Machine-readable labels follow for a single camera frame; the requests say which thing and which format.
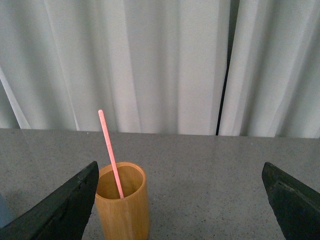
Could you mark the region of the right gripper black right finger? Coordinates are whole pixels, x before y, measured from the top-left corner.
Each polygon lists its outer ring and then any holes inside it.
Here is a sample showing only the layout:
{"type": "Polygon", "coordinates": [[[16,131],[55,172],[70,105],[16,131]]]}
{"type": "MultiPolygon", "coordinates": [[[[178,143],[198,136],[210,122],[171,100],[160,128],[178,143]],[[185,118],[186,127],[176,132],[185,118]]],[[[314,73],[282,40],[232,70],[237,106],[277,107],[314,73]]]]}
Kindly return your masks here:
{"type": "Polygon", "coordinates": [[[320,238],[320,193],[266,162],[261,173],[268,202],[287,240],[320,238]]]}

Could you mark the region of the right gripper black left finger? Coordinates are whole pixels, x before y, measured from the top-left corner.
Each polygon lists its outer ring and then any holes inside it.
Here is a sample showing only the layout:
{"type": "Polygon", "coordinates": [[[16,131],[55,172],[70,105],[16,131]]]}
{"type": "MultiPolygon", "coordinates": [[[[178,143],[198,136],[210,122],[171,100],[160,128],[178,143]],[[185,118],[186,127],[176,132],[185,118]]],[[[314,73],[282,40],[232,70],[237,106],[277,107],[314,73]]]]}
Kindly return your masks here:
{"type": "Polygon", "coordinates": [[[26,213],[0,229],[2,240],[80,240],[95,202],[99,180],[96,161],[26,213]]]}

